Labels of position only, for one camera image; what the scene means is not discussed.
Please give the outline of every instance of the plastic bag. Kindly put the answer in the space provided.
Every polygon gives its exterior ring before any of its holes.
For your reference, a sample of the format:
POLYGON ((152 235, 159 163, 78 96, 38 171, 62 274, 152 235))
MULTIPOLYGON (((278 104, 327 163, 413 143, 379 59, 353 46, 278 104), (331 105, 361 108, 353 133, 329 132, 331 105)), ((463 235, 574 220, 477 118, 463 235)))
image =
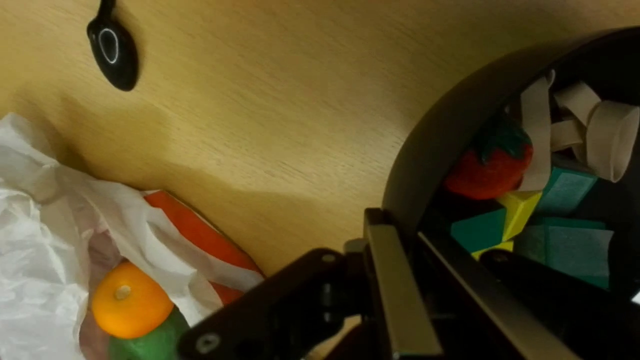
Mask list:
POLYGON ((80 329, 96 337, 89 293, 121 256, 190 325, 223 306, 210 282, 247 292, 263 279, 187 241, 139 189, 59 163, 42 137, 17 114, 0 121, 0 358, 100 358, 80 329))

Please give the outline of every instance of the black hook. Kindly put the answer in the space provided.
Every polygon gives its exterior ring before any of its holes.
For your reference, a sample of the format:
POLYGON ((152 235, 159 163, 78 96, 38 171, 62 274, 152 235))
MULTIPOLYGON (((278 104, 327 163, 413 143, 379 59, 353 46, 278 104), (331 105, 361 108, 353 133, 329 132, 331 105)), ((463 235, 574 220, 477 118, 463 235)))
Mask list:
POLYGON ((102 0, 98 16, 87 26, 94 58, 102 73, 121 89, 132 89, 139 80, 134 37, 113 16, 117 0, 102 0))

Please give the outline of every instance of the green item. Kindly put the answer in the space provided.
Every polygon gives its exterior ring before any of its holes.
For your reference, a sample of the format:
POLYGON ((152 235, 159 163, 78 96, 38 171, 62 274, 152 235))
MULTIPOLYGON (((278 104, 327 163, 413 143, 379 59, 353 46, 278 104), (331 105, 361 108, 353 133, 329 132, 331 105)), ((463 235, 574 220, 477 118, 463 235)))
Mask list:
POLYGON ((615 232, 606 229, 602 222, 553 217, 547 224, 529 225, 514 239, 514 252, 609 289, 613 235, 615 232))
POLYGON ((529 259, 547 264, 547 225, 526 225, 514 239, 514 252, 529 259))
POLYGON ((545 225, 562 225, 562 228, 600 228, 606 229, 605 222, 598 220, 582 220, 582 217, 557 217, 557 215, 547 215, 540 217, 540 224, 545 225))
POLYGON ((503 149, 517 159, 523 159, 526 157, 526 147, 531 145, 532 139, 523 129, 523 126, 510 120, 489 121, 472 139, 472 147, 477 149, 482 163, 489 163, 492 151, 497 149, 503 149))
POLYGON ((503 241, 505 222, 507 207, 497 200, 438 191, 424 225, 453 235, 466 252, 479 252, 503 241))
POLYGON ((536 213, 567 215, 574 211, 596 182, 598 178, 584 169, 554 166, 536 213))
POLYGON ((161 327, 143 337, 111 337, 108 356, 111 360, 177 360, 177 346, 187 329, 188 324, 177 307, 161 327))
POLYGON ((507 210, 495 207, 459 222, 453 222, 453 238, 463 243, 466 252, 479 252, 501 243, 507 210))

